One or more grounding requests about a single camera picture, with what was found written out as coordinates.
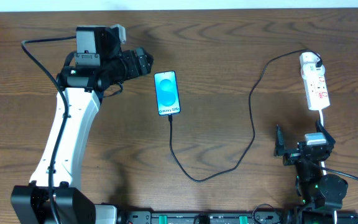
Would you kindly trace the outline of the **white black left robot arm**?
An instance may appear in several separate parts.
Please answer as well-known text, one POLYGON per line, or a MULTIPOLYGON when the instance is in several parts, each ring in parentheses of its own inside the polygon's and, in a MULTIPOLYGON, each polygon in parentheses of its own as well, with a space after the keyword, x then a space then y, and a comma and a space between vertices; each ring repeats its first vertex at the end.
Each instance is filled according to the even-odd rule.
POLYGON ((142 47, 122 50, 123 26, 78 26, 76 50, 51 77, 57 88, 54 121, 42 158, 11 205, 21 223, 125 223, 114 205, 95 204, 81 192, 81 169, 93 120, 106 90, 150 73, 153 57, 142 47))

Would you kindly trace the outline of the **blue galaxy smartphone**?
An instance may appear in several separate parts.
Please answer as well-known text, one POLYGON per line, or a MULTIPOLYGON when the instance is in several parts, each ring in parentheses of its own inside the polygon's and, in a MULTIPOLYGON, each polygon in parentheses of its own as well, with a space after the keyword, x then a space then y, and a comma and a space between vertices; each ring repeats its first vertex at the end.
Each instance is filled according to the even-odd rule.
POLYGON ((154 74, 157 111, 160 116, 181 112, 177 76, 175 71, 154 74))

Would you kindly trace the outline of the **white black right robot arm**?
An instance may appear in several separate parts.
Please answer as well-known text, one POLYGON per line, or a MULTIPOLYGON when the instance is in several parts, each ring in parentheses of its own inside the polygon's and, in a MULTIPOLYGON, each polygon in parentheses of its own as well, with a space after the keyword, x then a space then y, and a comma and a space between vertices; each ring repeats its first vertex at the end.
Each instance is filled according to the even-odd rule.
POLYGON ((295 166, 295 188, 303 204, 283 213, 284 223, 334 222, 334 212, 342 208, 348 183, 336 174, 323 174, 320 166, 332 153, 334 138, 323 125, 316 122, 316 132, 305 135, 296 148, 285 146, 282 130, 276 127, 275 156, 283 158, 283 165, 295 166))

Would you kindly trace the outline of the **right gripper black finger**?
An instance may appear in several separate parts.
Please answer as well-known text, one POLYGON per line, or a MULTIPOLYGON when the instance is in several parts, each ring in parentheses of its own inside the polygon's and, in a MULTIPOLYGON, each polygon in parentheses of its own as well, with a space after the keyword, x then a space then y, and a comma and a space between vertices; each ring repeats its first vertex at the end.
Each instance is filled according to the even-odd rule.
POLYGON ((317 120, 315 122, 315 126, 316 126, 316 132, 321 133, 325 137, 327 144, 334 145, 336 143, 334 138, 326 131, 324 126, 321 124, 320 120, 317 120))
POLYGON ((276 125, 275 130, 275 149, 274 149, 274 156, 283 156, 288 152, 287 148, 285 147, 285 141, 283 138, 283 133, 279 125, 276 125))

